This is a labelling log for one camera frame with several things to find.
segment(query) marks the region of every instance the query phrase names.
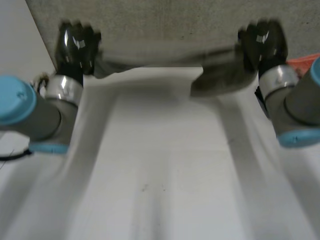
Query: blue joint cap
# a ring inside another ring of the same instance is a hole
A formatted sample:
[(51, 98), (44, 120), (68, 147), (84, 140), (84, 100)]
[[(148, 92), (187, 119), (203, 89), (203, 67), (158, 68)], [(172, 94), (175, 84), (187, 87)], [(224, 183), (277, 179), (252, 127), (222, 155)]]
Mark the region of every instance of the blue joint cap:
[(289, 131), (276, 138), (285, 148), (307, 147), (320, 142), (320, 128)]
[(315, 83), (320, 86), (320, 57), (312, 63), (310, 74)]
[(46, 154), (66, 154), (69, 146), (64, 144), (30, 142), (29, 150), (31, 152), (46, 153)]
[(17, 124), (35, 109), (37, 95), (32, 86), (15, 76), (0, 76), (0, 125)]

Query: red object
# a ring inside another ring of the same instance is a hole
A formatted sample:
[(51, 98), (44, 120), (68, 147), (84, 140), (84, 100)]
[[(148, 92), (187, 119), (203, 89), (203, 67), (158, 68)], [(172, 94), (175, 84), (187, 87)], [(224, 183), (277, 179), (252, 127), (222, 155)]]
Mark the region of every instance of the red object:
[(287, 61), (287, 63), (293, 67), (295, 72), (299, 75), (299, 77), (303, 77), (303, 75), (306, 74), (306, 72), (311, 67), (312, 63), (320, 57), (320, 53), (312, 54), (309, 56), (303, 56), (295, 59), (290, 59)]

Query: cable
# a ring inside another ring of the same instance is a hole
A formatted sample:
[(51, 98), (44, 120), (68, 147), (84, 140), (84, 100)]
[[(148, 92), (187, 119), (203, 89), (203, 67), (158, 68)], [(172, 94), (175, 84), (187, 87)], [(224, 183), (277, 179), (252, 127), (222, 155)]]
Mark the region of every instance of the cable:
[(33, 152), (31, 152), (28, 148), (26, 150), (24, 150), (21, 153), (15, 154), (15, 155), (8, 155), (8, 156), (1, 156), (0, 155), (0, 162), (6, 162), (6, 161), (13, 161), (13, 160), (18, 160), (21, 159), (23, 157), (32, 155)]

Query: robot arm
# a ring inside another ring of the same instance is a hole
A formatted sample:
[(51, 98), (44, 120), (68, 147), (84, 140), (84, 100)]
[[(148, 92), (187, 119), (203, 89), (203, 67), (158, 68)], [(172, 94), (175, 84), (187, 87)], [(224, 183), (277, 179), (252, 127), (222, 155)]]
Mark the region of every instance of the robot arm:
[(305, 147), (320, 142), (320, 59), (299, 80), (286, 64), (288, 49), (276, 20), (240, 30), (244, 67), (258, 70), (259, 89), (281, 146)]
[(81, 100), (83, 75), (93, 73), (100, 39), (100, 33), (89, 26), (61, 25), (55, 53), (57, 72), (48, 81), (45, 98), (30, 84), (1, 76), (1, 128), (28, 136), (30, 152), (65, 154)]
[[(196, 57), (193, 54), (181, 61), (182, 65), (201, 63), (204, 68), (204, 77), (192, 84), (191, 92), (209, 90), (216, 94), (210, 90), (221, 86), (236, 91), (250, 84), (258, 71), (263, 105), (279, 143), (295, 148), (320, 142), (320, 59), (298, 81), (294, 70), (286, 65), (287, 43), (278, 22), (251, 24), (238, 33), (238, 38), (240, 50), (236, 47), (226, 51), (230, 55), (227, 59), (224, 51), (213, 51)], [(57, 72), (48, 81), (45, 98), (16, 77), (0, 76), (0, 127), (30, 138), (26, 154), (68, 151), (83, 91), (83, 74), (95, 74), (100, 40), (101, 34), (89, 26), (61, 25), (55, 54)], [(240, 69), (231, 71), (233, 65)], [(224, 72), (232, 73), (230, 77), (219, 71), (215, 76), (222, 66)]]

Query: silver metal joint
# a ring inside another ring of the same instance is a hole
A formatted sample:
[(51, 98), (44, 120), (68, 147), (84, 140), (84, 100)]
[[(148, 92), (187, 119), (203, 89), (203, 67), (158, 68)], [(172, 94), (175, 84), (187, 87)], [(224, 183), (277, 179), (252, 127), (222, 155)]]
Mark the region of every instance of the silver metal joint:
[(266, 71), (259, 79), (259, 86), (265, 100), (266, 97), (277, 89), (294, 87), (299, 78), (292, 67), (279, 65)]
[(83, 87), (71, 77), (55, 75), (46, 87), (46, 99), (61, 99), (79, 106)]

